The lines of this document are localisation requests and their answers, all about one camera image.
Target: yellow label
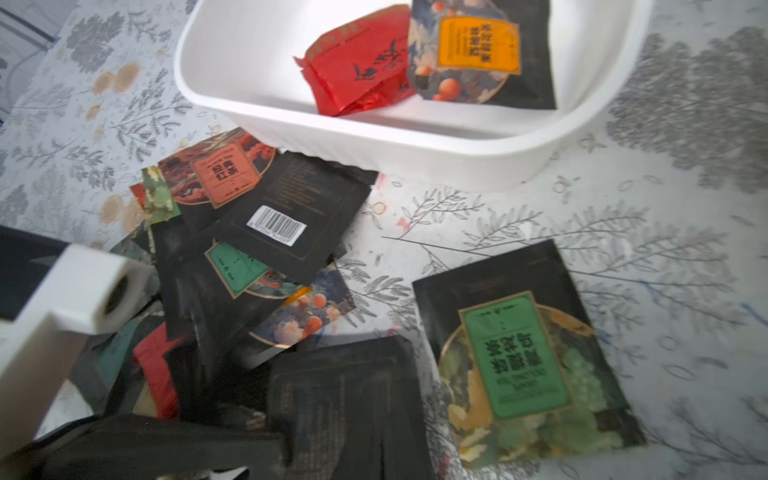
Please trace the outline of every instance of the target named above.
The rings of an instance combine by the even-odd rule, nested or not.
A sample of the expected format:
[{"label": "yellow label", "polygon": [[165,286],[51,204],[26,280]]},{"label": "yellow label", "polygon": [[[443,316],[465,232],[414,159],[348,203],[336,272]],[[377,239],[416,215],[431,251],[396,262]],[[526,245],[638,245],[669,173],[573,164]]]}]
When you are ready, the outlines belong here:
[{"label": "yellow label", "polygon": [[518,26],[490,18],[444,18],[440,24],[439,64],[520,75]]}]

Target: orange label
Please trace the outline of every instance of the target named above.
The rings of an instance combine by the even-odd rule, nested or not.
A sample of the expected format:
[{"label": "orange label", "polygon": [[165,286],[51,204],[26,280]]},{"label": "orange label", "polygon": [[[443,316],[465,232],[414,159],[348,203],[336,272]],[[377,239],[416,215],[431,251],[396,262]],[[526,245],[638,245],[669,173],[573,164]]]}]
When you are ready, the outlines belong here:
[{"label": "orange label", "polygon": [[192,168],[214,208],[246,193],[261,180],[237,144],[220,148],[213,155],[192,163]]},{"label": "orange label", "polygon": [[490,18],[448,17],[440,24],[439,64],[520,75],[520,31]]}]

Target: black tea packet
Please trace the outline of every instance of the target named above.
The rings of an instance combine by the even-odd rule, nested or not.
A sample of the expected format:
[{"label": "black tea packet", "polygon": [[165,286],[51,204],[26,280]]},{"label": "black tea packet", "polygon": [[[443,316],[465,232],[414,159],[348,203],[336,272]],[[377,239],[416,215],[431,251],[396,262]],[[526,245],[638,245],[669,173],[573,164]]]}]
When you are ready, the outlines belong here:
[{"label": "black tea packet", "polygon": [[[286,152],[241,197],[243,207],[231,210],[208,233],[310,285],[371,191],[347,171]],[[369,180],[370,172],[360,172]]]},{"label": "black tea packet", "polygon": [[208,376],[227,352],[301,285],[232,246],[200,234],[166,260],[163,304],[191,322]]},{"label": "black tea packet", "polygon": [[550,0],[413,0],[411,85],[426,100],[554,110],[549,14]]},{"label": "black tea packet", "polygon": [[413,289],[466,468],[645,444],[552,240]]},{"label": "black tea packet", "polygon": [[434,478],[407,340],[284,353],[271,368],[270,429],[293,450],[286,480]]}]

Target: white plastic object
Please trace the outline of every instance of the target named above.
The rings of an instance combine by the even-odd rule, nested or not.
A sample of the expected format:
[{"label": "white plastic object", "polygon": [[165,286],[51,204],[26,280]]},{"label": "white plastic object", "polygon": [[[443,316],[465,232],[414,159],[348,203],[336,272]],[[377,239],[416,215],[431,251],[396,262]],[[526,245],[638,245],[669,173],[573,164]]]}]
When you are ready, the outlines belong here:
[{"label": "white plastic object", "polygon": [[32,440],[87,336],[123,326],[152,271],[152,266],[80,245],[64,250],[3,330],[0,458]]},{"label": "white plastic object", "polygon": [[318,115],[294,56],[391,0],[200,0],[174,59],[182,94],[261,141],[327,160],[505,190],[538,172],[603,110],[632,72],[653,0],[551,0],[556,111],[424,101],[341,118]]}]

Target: chinese characters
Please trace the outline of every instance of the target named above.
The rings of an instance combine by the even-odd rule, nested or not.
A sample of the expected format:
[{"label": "chinese characters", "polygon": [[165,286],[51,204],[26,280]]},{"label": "chinese characters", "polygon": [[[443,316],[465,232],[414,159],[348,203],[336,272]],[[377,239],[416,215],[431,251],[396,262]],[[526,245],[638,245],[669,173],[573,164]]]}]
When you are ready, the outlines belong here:
[{"label": "chinese characters", "polygon": [[540,366],[542,363],[530,333],[488,340],[485,342],[485,349],[491,357],[491,365],[497,375],[510,371],[518,372],[526,367]]},{"label": "chinese characters", "polygon": [[226,180],[228,177],[237,175],[240,171],[237,170],[232,160],[225,160],[223,163],[215,163],[210,166],[210,171],[218,180]]},{"label": "chinese characters", "polygon": [[482,63],[491,63],[493,51],[493,29],[488,23],[469,29],[469,55],[480,57]]}]

